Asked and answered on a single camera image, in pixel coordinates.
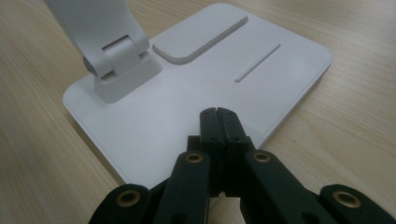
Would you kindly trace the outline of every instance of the white lamp base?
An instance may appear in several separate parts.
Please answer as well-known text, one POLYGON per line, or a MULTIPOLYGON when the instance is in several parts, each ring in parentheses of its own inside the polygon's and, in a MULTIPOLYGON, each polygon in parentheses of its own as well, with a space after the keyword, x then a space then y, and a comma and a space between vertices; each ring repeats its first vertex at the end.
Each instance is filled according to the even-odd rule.
MULTIPOLYGON (((116 103, 96 95, 92 75, 66 91, 64 105, 126 183, 150 189, 165 180, 188 135, 199 134, 199 113, 209 107, 237 113, 260 147, 330 66, 332 55, 319 44, 221 7, 244 13, 246 23, 184 64, 169 63, 150 48, 163 70, 116 103)), ((194 18, 199 13, 183 22, 194 18)))

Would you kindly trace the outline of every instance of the table surface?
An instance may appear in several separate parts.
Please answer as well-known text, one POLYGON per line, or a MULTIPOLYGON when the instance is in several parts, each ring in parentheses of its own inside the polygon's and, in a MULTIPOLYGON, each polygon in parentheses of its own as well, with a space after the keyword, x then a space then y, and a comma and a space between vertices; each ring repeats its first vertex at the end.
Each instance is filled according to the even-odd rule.
MULTIPOLYGON (((0 223, 87 223, 121 181, 62 103, 87 71, 43 0, 1 0, 0 223)), ((396 217, 396 2, 225 1, 326 46, 329 71, 263 149, 316 193, 333 183, 396 217)), ((213 1, 128 1, 149 37, 213 1)), ((209 223, 244 223, 220 197, 209 223)))

